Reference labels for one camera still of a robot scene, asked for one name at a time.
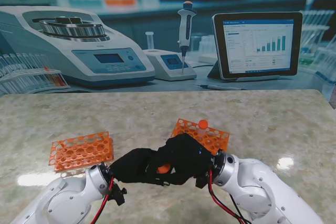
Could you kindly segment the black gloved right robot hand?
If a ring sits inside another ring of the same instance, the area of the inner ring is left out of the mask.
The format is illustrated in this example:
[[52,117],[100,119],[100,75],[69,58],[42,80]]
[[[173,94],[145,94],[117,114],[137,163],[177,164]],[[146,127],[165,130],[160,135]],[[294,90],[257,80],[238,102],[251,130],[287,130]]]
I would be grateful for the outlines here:
[[177,135],[158,148],[149,161],[146,174],[173,185],[206,174],[213,166],[214,155],[187,133]]

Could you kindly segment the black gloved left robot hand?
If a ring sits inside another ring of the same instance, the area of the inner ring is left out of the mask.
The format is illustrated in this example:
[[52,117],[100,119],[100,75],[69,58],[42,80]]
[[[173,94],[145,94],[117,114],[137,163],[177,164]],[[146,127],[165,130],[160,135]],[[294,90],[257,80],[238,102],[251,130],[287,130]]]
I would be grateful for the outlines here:
[[165,182],[157,177],[146,174],[149,161],[156,151],[149,148],[136,148],[109,166],[108,174],[119,182],[123,183],[145,183],[160,186],[169,186],[170,183]]

